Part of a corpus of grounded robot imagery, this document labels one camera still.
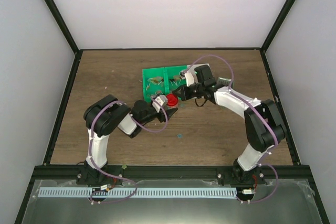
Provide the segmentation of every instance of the white wall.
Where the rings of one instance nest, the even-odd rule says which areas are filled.
[[[336,223],[336,0],[297,0],[267,51],[293,138]]]
[[[74,54],[43,0],[0,0],[0,222],[41,165]]]
[[[261,47],[285,0],[54,0],[79,48]]]

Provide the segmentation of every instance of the red round object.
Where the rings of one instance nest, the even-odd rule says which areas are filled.
[[[174,107],[179,103],[179,99],[174,94],[168,94],[168,95],[166,95],[166,97],[168,99],[167,105],[169,107]]]

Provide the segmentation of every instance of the wooden table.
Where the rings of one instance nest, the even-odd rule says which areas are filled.
[[[52,164],[84,161],[88,133],[83,120],[87,107],[107,94],[132,106],[143,98],[142,69],[191,64],[206,54],[226,59],[234,69],[234,88],[249,97],[271,99],[272,93],[258,50],[107,50],[84,51],[61,125]],[[216,58],[206,58],[214,76],[230,78],[228,68]],[[109,138],[109,164],[126,165],[232,165],[247,145],[244,120],[210,102],[196,107],[194,101],[179,103],[179,110],[161,133],[142,131],[130,139],[119,129]],[[147,125],[163,126],[158,121]],[[291,165],[286,140],[266,161]]]

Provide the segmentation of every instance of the white vent grille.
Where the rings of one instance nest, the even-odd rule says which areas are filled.
[[[42,187],[38,197],[46,198],[87,198],[92,194],[93,188],[75,187]],[[123,198],[130,195],[134,188],[114,188],[105,192],[97,192],[97,198]],[[138,188],[132,198],[216,198],[235,199],[236,188]]]

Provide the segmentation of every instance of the green container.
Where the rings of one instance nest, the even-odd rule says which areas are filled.
[[[163,68],[145,68],[142,69],[142,89],[143,99],[146,102],[151,101],[151,95],[158,93],[169,94],[180,85],[186,84],[185,80],[173,81],[175,76],[179,76],[181,70],[187,68],[184,66],[163,67]],[[155,78],[156,84],[150,82],[149,79]]]

